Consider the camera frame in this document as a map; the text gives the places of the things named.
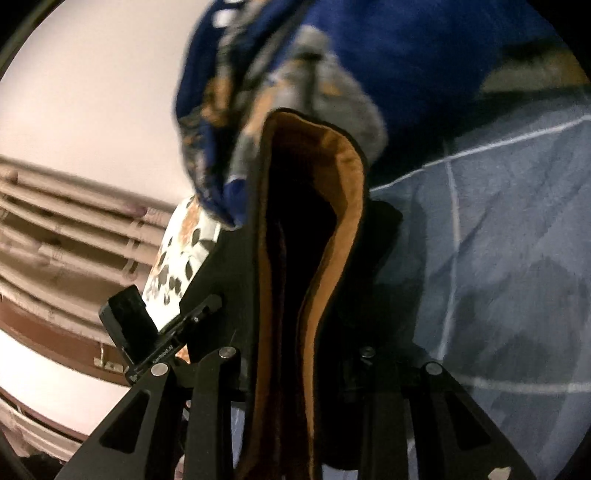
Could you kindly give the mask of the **beige pleated curtain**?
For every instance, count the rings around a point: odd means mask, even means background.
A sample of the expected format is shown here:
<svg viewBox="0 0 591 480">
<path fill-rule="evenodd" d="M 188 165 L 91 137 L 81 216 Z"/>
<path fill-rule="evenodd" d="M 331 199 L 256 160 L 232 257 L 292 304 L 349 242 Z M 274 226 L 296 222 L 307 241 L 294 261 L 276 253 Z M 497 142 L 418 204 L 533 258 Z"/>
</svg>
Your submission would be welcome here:
<svg viewBox="0 0 591 480">
<path fill-rule="evenodd" d="M 126 393 L 98 311 L 143 286 L 168 204 L 1 161 L 1 426 L 26 455 L 67 461 Z"/>
</svg>

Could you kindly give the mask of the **black pants with orange lining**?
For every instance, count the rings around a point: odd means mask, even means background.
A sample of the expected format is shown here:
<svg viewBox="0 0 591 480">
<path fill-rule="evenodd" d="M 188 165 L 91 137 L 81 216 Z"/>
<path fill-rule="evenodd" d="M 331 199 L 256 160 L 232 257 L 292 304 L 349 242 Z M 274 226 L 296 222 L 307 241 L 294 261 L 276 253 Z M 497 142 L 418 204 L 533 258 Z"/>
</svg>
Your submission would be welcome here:
<svg viewBox="0 0 591 480">
<path fill-rule="evenodd" d="M 318 479 L 328 466 L 407 477 L 405 364 L 377 283 L 401 220 L 370 200 L 344 131 L 291 110 L 266 119 L 245 225 L 221 234 L 181 302 L 221 300 L 191 360 L 236 349 L 226 392 L 245 426 L 226 478 Z"/>
</svg>

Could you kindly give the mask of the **dark blue dog-print blanket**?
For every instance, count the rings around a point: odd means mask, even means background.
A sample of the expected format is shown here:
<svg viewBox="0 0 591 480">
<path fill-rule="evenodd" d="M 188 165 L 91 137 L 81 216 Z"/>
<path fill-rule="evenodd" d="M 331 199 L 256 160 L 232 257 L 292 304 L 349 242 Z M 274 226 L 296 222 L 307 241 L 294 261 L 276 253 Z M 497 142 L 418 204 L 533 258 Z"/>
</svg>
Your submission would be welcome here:
<svg viewBox="0 0 591 480">
<path fill-rule="evenodd" d="M 588 69 L 589 3 L 216 1 L 190 40 L 175 103 L 195 196 L 242 226 L 274 110 L 335 125 L 376 161 L 401 132 L 471 101 L 506 49 L 552 37 Z"/>
</svg>

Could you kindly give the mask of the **blue grid-pattern bed sheet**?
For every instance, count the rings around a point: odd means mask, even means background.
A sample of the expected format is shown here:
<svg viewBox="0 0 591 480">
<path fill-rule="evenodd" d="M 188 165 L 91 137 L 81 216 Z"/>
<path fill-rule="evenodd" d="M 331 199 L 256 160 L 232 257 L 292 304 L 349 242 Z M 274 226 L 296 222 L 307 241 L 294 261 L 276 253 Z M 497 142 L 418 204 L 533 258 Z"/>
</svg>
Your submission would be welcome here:
<svg viewBox="0 0 591 480">
<path fill-rule="evenodd" d="M 440 362 L 535 474 L 590 475 L 590 110 L 528 104 L 369 188 L 398 355 Z"/>
</svg>

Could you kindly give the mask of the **white floral pillow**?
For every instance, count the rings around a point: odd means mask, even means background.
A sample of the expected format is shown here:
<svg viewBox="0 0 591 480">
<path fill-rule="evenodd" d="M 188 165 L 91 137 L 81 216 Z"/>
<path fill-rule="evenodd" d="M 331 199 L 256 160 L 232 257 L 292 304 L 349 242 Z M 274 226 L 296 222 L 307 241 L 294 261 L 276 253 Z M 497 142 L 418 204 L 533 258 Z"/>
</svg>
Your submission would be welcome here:
<svg viewBox="0 0 591 480">
<path fill-rule="evenodd" d="M 212 219 L 195 197 L 175 208 L 142 292 L 158 330 L 180 313 L 180 301 L 216 245 L 219 233 L 221 223 Z"/>
</svg>

